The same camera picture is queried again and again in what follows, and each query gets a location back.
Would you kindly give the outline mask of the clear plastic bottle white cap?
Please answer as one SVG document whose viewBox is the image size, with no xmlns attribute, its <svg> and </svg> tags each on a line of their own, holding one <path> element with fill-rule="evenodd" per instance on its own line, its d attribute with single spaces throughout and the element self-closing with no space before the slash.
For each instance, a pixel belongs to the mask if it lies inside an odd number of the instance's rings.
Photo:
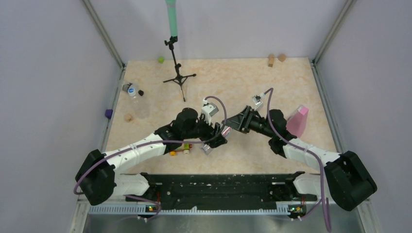
<svg viewBox="0 0 412 233">
<path fill-rule="evenodd" d="M 224 126 L 223 130 L 218 134 L 218 136 L 207 144 L 203 143 L 200 146 L 200 150 L 206 155 L 211 154 L 211 152 L 215 148 L 227 144 L 227 137 L 230 135 L 231 131 L 231 127 Z"/>
</svg>

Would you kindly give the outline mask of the clear plastic bottle blue label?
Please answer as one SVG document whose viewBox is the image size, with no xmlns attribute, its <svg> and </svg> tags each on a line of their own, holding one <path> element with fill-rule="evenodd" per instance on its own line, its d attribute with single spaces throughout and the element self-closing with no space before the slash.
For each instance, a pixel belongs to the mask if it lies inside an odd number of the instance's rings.
<svg viewBox="0 0 412 233">
<path fill-rule="evenodd" d="M 150 115 L 149 101 L 145 95 L 140 96 L 138 91 L 141 90 L 134 83 L 126 82 L 122 85 L 122 91 L 126 92 L 136 117 L 145 119 Z"/>
</svg>

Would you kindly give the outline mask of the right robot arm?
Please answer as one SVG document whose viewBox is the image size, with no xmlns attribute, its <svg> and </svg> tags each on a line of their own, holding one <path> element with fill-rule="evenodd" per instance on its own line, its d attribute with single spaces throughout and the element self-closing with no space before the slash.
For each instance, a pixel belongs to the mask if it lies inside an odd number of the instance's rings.
<svg viewBox="0 0 412 233">
<path fill-rule="evenodd" d="M 319 171 L 318 175 L 299 175 L 285 186 L 285 194 L 291 200 L 298 200 L 304 194 L 316 195 L 351 211 L 378 190 L 355 152 L 331 152 L 302 141 L 287 130 L 287 121 L 279 109 L 271 109 L 263 117 L 251 106 L 246 106 L 223 124 L 244 134 L 254 131 L 267 136 L 275 154 Z"/>
</svg>

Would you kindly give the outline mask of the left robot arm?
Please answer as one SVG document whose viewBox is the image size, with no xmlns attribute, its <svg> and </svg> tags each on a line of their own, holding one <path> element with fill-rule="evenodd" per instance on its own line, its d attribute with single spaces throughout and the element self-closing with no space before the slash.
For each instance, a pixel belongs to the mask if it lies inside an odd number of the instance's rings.
<svg viewBox="0 0 412 233">
<path fill-rule="evenodd" d="M 96 206 L 111 197 L 135 195 L 143 200 L 154 198 L 156 188 L 142 175 L 125 172 L 148 159 L 168 154 L 183 145 L 206 144 L 217 148 L 227 143 L 219 123 L 212 125 L 204 114 L 184 108 L 170 124 L 154 131 L 142 140 L 121 149 L 91 151 L 75 176 L 74 193 L 85 195 L 89 204 Z"/>
</svg>

